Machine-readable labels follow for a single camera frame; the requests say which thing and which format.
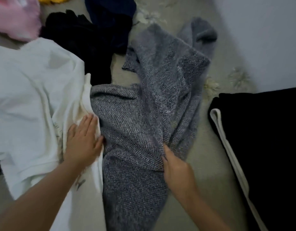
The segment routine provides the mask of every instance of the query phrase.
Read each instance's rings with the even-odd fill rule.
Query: finger
[[[100,156],[102,144],[103,144],[103,136],[100,136],[96,141],[96,146],[94,147],[97,157]]]
[[[87,130],[87,135],[92,135],[94,136],[94,134],[96,133],[96,127],[98,125],[98,117],[93,117],[91,120],[91,123],[88,127]]]
[[[78,125],[77,132],[80,132],[83,129],[83,126],[84,126],[84,123],[85,123],[86,120],[87,120],[87,115],[85,115],[82,118],[81,123]]]
[[[83,128],[81,129],[81,134],[83,134],[83,135],[87,134],[88,127],[89,127],[89,125],[91,123],[92,118],[93,118],[93,115],[89,114],[86,121],[83,124]]]
[[[73,124],[73,125],[70,126],[70,128],[68,130],[67,141],[70,141],[75,136],[76,127],[77,127],[76,124]]]
[[[165,157],[162,156],[162,161],[164,164],[164,172],[168,170],[168,161],[165,159]]]
[[[175,154],[169,149],[166,144],[163,144],[163,146],[167,161],[171,161],[172,159],[174,159],[176,157]]]

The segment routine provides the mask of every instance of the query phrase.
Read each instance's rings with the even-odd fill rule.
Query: left hand
[[[100,156],[103,144],[103,136],[95,139],[98,118],[85,115],[77,127],[73,124],[68,131],[67,149],[65,161],[78,164],[83,169]]]

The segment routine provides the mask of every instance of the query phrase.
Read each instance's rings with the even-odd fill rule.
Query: hand
[[[192,167],[176,157],[166,144],[164,152],[167,158],[162,156],[165,182],[180,203],[187,202],[186,200],[192,199],[192,196],[198,195]]]
[[[68,131],[65,161],[85,168],[95,162],[102,150],[103,136],[95,139],[98,118],[85,115],[77,127],[73,124]]]

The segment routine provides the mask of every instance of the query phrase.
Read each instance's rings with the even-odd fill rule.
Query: floor
[[[132,39],[139,31],[146,28],[146,23],[156,21],[172,34],[176,34],[183,23],[193,16],[200,16],[210,22],[218,31],[219,37],[215,56],[209,69],[209,76],[219,84],[218,92],[233,93],[238,91],[254,92],[251,81],[240,90],[233,87],[228,74],[233,67],[243,66],[243,61],[229,34],[223,25],[211,0],[135,0],[138,13],[134,18],[134,27],[130,33]],[[89,17],[83,0],[71,0],[64,4],[42,6],[42,22],[45,22],[50,12],[72,9],[76,14]],[[22,43],[11,41],[0,34],[0,45],[18,48]],[[112,75],[113,83],[128,86],[137,82],[137,75],[121,69],[124,57],[113,55]],[[189,162],[195,172],[198,186],[206,201],[219,212],[232,230],[248,230],[249,220],[247,211],[233,174],[231,165],[217,136],[213,133],[208,119],[207,109],[212,97],[205,93],[200,110],[200,124],[197,138],[189,152]],[[12,199],[8,194],[3,176],[0,176],[0,213],[10,204]],[[197,230],[193,222],[181,208],[179,203],[169,195],[156,225],[158,230]]]

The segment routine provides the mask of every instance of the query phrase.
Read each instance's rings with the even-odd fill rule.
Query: gray knit sweater
[[[217,38],[194,18],[178,34],[153,24],[127,50],[131,88],[96,85],[91,106],[107,140],[103,160],[107,230],[150,230],[167,198],[163,142],[185,159],[195,137],[207,68]]]

